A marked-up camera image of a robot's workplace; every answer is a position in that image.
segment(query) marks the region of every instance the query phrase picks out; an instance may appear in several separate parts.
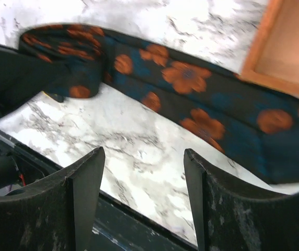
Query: wooden frame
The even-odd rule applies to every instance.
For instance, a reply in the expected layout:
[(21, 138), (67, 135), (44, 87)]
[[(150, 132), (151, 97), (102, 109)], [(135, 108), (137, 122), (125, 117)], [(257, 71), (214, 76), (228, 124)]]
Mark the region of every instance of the wooden frame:
[(240, 79), (299, 96), (299, 0), (270, 1)]

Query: marble surface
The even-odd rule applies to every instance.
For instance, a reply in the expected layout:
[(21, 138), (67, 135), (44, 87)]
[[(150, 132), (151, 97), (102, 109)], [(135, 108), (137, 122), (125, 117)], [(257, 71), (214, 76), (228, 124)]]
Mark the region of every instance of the marble surface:
[[(83, 22), (152, 40), (239, 72), (268, 0), (0, 0), (0, 44), (48, 22)], [(101, 189), (196, 243), (183, 152), (257, 186), (270, 187), (185, 129), (102, 85), (97, 97), (58, 104), (40, 94), (0, 120), (0, 129), (62, 166), (103, 146)]]

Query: black fabric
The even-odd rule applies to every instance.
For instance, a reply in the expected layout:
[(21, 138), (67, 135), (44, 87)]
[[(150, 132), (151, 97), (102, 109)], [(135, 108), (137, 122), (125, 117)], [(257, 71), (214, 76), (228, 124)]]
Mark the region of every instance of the black fabric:
[[(299, 181), (299, 100), (294, 97), (242, 82), (182, 52), (94, 26), (34, 28), (20, 36), (18, 50), (0, 47), (0, 53), (0, 117), (40, 90), (57, 101), (90, 98), (103, 81), (265, 182)], [(9, 70), (11, 57), (16, 64)]]
[(0, 118), (18, 109), (59, 76), (69, 74), (64, 63), (46, 64), (0, 46)]

